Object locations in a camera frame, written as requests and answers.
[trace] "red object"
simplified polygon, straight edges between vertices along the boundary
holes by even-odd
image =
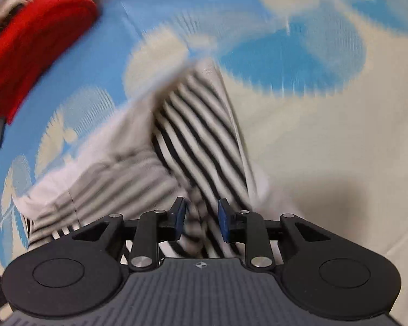
[[[42,73],[97,17],[92,0],[34,0],[13,18],[0,34],[0,117],[12,122]]]

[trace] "crosshair logo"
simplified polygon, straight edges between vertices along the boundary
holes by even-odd
[[[207,263],[200,261],[195,266],[200,269],[203,269],[204,267],[207,267]]]

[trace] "silver bolt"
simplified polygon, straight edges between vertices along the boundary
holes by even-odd
[[[255,267],[269,267],[272,260],[266,256],[257,256],[251,259],[251,265]]]
[[[148,267],[153,260],[148,256],[136,256],[131,259],[131,264],[135,267]]]

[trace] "bed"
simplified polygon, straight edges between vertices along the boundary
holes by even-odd
[[[116,110],[204,56],[251,161],[305,217],[392,260],[408,325],[408,0],[102,0],[0,150],[0,274],[28,246],[13,197]]]

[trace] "metal screw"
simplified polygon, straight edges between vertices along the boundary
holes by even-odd
[[[153,260],[148,256],[136,256],[131,259],[131,264],[135,267],[148,267]]]
[[[272,260],[266,256],[257,256],[251,259],[251,265],[254,267],[269,267]]]

